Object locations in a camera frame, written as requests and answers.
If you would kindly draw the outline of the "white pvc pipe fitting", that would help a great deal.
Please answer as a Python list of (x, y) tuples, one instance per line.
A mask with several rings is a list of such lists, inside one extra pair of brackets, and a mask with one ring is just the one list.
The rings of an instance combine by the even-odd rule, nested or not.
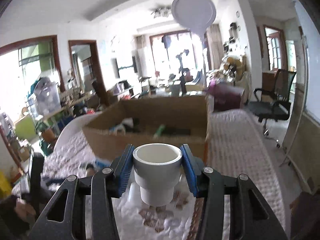
[(135, 181), (142, 201), (149, 206), (168, 205), (179, 182), (182, 152), (169, 144), (145, 144), (133, 151)]

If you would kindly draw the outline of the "white floral quilt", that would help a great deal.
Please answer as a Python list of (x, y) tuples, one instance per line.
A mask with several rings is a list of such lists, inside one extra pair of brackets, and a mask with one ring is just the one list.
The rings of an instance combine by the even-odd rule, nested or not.
[[(44, 159), (42, 178), (84, 178), (87, 164), (95, 156), (82, 131), (68, 139), (59, 137), (53, 153)], [(150, 207), (140, 197), (140, 188), (131, 176), (126, 191), (112, 200), (120, 239), (194, 239), (203, 201), (189, 192), (184, 176), (175, 186), (174, 198), (165, 207)]]

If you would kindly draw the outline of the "green object on bed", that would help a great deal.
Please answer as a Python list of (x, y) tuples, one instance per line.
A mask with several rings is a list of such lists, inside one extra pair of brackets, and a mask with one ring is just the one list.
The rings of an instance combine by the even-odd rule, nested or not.
[(157, 130), (156, 130), (156, 132), (154, 133), (153, 137), (154, 137), (154, 138), (159, 138), (159, 137), (161, 136), (161, 134), (163, 133), (163, 131), (165, 130), (165, 128), (166, 128), (166, 126), (165, 126), (164, 124), (161, 124), (161, 125), (157, 128)]

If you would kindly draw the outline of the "checkered bed sheet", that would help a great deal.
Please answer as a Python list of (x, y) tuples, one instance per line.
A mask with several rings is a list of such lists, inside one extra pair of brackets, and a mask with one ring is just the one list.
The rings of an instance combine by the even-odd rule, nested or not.
[(249, 176), (286, 229), (278, 176), (251, 116), (242, 109), (208, 113), (208, 164), (223, 175)]

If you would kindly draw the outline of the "white board on stand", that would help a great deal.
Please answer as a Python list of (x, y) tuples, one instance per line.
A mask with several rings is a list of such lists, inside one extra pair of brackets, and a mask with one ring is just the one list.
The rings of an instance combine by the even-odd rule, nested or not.
[(319, 190), (319, 31), (300, 1), (293, 4), (300, 24), (303, 70), (297, 71), (283, 162), (292, 163), (302, 189), (314, 194)]

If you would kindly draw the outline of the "brown cardboard box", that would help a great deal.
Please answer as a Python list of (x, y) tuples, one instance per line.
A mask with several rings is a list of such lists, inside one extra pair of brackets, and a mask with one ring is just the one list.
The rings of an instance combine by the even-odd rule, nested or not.
[[(164, 124), (159, 138), (153, 135)], [(203, 95), (121, 100), (86, 124), (82, 131), (94, 155), (112, 161), (128, 144), (188, 144), (208, 160), (207, 100)]]

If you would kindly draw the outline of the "black office chair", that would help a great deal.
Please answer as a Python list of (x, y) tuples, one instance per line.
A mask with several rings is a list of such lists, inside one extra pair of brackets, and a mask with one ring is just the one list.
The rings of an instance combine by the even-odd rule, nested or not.
[(259, 123), (263, 124), (264, 137), (269, 137), (267, 121), (287, 121), (290, 117), (290, 90), (296, 72), (279, 69), (274, 78), (272, 90), (256, 88), (253, 94), (256, 101), (247, 104), (248, 110), (258, 117)]

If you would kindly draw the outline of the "purple storage box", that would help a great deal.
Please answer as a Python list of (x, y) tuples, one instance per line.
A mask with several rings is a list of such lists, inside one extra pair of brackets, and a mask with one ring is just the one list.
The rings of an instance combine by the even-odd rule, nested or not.
[(242, 108), (244, 92), (245, 90), (241, 87), (215, 81), (212, 81), (207, 89), (207, 93), (214, 98), (214, 109), (218, 111)]

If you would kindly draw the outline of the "standing electric fan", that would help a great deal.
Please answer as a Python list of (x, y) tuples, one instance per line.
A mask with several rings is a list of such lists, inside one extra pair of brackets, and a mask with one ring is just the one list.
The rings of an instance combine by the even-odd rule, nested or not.
[(236, 82), (240, 81), (246, 72), (246, 55), (237, 56), (225, 56), (222, 59), (220, 69), (222, 70), (226, 81), (236, 85)]

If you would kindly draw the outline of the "white round lamp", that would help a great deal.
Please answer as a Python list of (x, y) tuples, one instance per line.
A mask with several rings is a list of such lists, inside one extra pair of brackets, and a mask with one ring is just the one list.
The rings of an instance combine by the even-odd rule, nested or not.
[(212, 0), (174, 0), (171, 13), (177, 23), (204, 41), (204, 34), (216, 18)]

